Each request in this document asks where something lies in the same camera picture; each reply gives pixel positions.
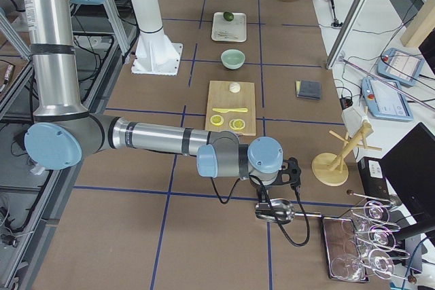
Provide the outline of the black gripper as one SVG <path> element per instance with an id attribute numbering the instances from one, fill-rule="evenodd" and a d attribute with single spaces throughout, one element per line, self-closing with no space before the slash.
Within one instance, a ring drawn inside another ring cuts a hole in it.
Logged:
<path id="1" fill-rule="evenodd" d="M 273 182 L 274 186 L 289 185 L 291 188 L 299 188 L 301 169 L 296 158 L 289 158 L 283 161 L 281 169 Z"/>

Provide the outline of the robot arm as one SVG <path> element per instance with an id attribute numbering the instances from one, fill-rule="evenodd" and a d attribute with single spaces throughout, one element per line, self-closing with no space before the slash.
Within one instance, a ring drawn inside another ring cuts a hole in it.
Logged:
<path id="1" fill-rule="evenodd" d="M 249 145 L 228 131 L 130 122 L 123 117 L 91 114 L 82 104 L 71 24 L 71 0 L 24 0 L 39 106 L 24 137 L 30 157 L 61 170 L 104 149 L 123 147 L 194 156 L 204 177 L 248 179 L 255 187 L 300 185 L 294 158 L 283 159 L 281 145 L 260 137 Z"/>

